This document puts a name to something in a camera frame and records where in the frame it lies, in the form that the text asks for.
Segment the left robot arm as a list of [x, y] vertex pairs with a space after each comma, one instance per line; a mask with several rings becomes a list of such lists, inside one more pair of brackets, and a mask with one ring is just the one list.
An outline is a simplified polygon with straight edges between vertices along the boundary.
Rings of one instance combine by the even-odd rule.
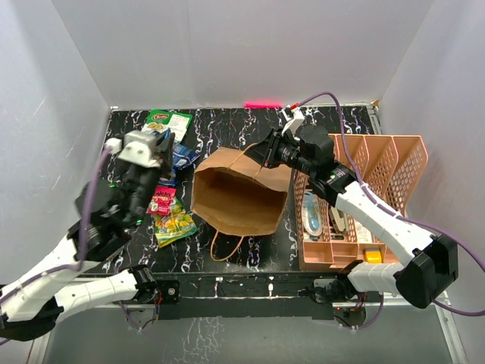
[[147, 265], [75, 284], [123, 249], [146, 216], [161, 177], [173, 167], [175, 134], [135, 130], [105, 142], [92, 177], [77, 197], [80, 219], [26, 274], [1, 287], [1, 342], [31, 341], [97, 306], [159, 294]]

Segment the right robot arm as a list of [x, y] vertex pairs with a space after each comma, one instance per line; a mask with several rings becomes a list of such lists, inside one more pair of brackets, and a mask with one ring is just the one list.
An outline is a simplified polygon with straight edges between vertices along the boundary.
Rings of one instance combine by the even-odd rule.
[[313, 194], [361, 223], [397, 257], [396, 263], [355, 260], [326, 286], [328, 293], [353, 301], [366, 292], [387, 292], [425, 309], [457, 279], [457, 243], [407, 222], [363, 187], [357, 169], [336, 159], [325, 127], [307, 125], [298, 138], [290, 130], [274, 129], [244, 154], [262, 167], [286, 165], [306, 175]]

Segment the green yellow snack packet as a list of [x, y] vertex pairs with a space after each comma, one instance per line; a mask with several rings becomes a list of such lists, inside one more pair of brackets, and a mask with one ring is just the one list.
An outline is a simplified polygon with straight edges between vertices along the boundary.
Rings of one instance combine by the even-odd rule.
[[169, 215], [156, 215], [154, 220], [155, 237], [159, 248], [190, 237], [198, 231], [191, 215], [179, 205], [172, 206]]

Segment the brown paper bag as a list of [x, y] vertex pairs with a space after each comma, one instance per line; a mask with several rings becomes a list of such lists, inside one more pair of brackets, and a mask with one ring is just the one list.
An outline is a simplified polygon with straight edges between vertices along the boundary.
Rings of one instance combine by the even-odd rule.
[[[260, 166], [238, 149], [220, 147], [194, 171], [190, 209], [215, 229], [211, 258], [227, 260], [246, 237], [275, 233], [283, 216], [292, 169]], [[220, 234], [239, 238], [231, 254], [214, 256]]]

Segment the pink red candy packet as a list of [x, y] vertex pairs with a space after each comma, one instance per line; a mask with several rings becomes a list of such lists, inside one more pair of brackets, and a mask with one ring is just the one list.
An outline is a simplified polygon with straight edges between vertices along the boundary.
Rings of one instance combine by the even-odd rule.
[[157, 186], [147, 212], [152, 215], [169, 215], [175, 194], [176, 189], [173, 187]]

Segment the dark blue nutrition-label packet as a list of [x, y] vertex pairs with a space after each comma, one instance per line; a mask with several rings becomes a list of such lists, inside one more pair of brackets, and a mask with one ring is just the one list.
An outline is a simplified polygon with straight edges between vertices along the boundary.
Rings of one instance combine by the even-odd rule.
[[183, 170], [193, 165], [199, 158], [199, 154], [194, 150], [176, 143], [173, 149], [173, 167], [175, 170]]

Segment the green white snack bag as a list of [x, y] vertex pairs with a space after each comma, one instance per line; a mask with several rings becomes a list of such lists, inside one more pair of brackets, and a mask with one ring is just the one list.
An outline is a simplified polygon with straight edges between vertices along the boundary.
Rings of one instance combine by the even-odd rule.
[[189, 129], [192, 121], [192, 115], [152, 109], [145, 124], [142, 127], [143, 132], [157, 131], [162, 133], [170, 129], [175, 134], [175, 141], [181, 143]]

